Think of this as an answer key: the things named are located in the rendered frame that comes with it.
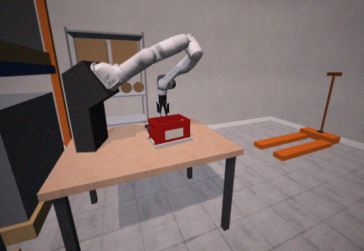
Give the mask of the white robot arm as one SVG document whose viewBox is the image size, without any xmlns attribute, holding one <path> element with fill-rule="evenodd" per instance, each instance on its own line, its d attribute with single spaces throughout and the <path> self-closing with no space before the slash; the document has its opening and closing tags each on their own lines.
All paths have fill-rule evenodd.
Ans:
<svg viewBox="0 0 364 251">
<path fill-rule="evenodd" d="M 166 95 L 167 90 L 175 88 L 174 78 L 190 72 L 201 59 L 203 52 L 200 44 L 191 34 L 181 34 L 145 48 L 121 65 L 107 63 L 91 64 L 92 72 L 100 79 L 104 86 L 113 92 L 130 78 L 139 74 L 149 66 L 174 56 L 185 50 L 187 55 L 167 75 L 158 75 L 158 94 Z"/>
</svg>

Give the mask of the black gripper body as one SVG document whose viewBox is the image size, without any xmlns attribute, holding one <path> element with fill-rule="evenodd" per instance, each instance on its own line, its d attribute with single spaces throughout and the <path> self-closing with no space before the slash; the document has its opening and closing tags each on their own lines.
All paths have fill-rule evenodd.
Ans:
<svg viewBox="0 0 364 251">
<path fill-rule="evenodd" d="M 164 106 L 166 105 L 167 101 L 166 101 L 166 95 L 158 95 L 159 98 L 159 103 L 161 103 L 161 106 L 163 106 L 162 103 L 164 103 Z"/>
</svg>

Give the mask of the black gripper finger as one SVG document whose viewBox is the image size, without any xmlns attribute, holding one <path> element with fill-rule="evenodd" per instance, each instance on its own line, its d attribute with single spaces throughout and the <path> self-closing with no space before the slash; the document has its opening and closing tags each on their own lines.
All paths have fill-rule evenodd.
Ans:
<svg viewBox="0 0 364 251">
<path fill-rule="evenodd" d="M 164 107 L 164 111 L 165 111 L 165 116 L 167 116 L 167 113 L 169 113 L 169 104 L 170 103 L 166 103 L 167 105 L 164 106 L 164 103 L 163 104 L 163 107 Z"/>
<path fill-rule="evenodd" d="M 162 110 L 162 106 L 161 106 L 161 103 L 160 103 L 160 106 L 159 106 L 159 102 L 156 102 L 157 104 L 157 112 L 159 113 L 159 117 L 162 116 L 162 113 L 161 113 L 161 110 Z"/>
</svg>

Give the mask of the dark red crate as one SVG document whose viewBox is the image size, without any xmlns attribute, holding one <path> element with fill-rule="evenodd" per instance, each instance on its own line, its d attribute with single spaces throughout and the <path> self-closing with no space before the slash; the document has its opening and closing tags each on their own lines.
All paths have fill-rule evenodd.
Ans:
<svg viewBox="0 0 364 251">
<path fill-rule="evenodd" d="M 155 145 L 190 137 L 190 119 L 180 114 L 149 118 L 148 122 L 149 139 Z"/>
</svg>

